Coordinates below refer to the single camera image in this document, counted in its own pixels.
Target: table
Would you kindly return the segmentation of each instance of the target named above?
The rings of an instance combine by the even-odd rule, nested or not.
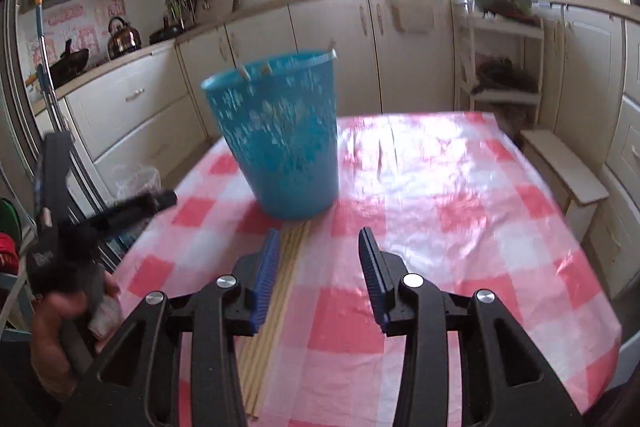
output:
[[[338,122],[340,195],[312,222],[262,417],[268,427],[389,426],[404,338],[374,321],[357,236],[442,290],[494,290],[560,376],[580,411],[616,367],[620,324],[537,172],[479,113],[391,115]],[[258,249],[269,227],[220,140],[116,270],[128,314],[149,291],[192,293]],[[461,422],[460,364],[449,337],[449,425]],[[181,426],[190,426],[189,341]]]

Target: metal bolt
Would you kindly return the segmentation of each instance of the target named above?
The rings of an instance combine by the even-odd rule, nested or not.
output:
[[[485,304],[495,301],[495,294],[491,290],[480,290],[476,296],[480,302],[484,302]]]
[[[417,273],[408,273],[402,277],[402,282],[405,286],[409,286],[409,288],[419,288],[424,284],[424,279]]]
[[[146,303],[152,306],[161,303],[163,300],[164,295],[162,295],[162,292],[151,292],[145,297]]]
[[[235,286],[236,283],[238,283],[238,279],[233,275],[222,275],[216,280],[216,284],[220,288],[231,288],[231,286]]]

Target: kettle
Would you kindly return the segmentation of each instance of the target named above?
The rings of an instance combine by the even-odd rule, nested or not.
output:
[[[114,33],[112,26],[116,21],[120,22],[120,28],[117,28]],[[111,19],[108,28],[111,38],[109,39],[109,44],[107,44],[107,49],[111,60],[139,50],[142,47],[140,33],[137,29],[132,28],[122,17],[115,16]]]

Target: tablecloth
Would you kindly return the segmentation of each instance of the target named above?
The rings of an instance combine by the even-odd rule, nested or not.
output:
[[[312,222],[270,373],[260,426],[387,427],[404,338],[375,323],[358,231],[444,291],[495,291],[580,411],[614,372],[620,324],[548,188],[491,115],[452,113],[338,121],[340,193]],[[129,313],[149,291],[192,293],[269,227],[222,139],[177,189],[115,272]],[[449,425],[461,422],[460,358],[449,336]],[[190,426],[189,341],[180,424]]]

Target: plastic bucket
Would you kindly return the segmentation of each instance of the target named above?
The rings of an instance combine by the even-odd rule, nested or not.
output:
[[[338,195],[335,52],[245,65],[201,84],[220,131],[264,211],[307,219]]]

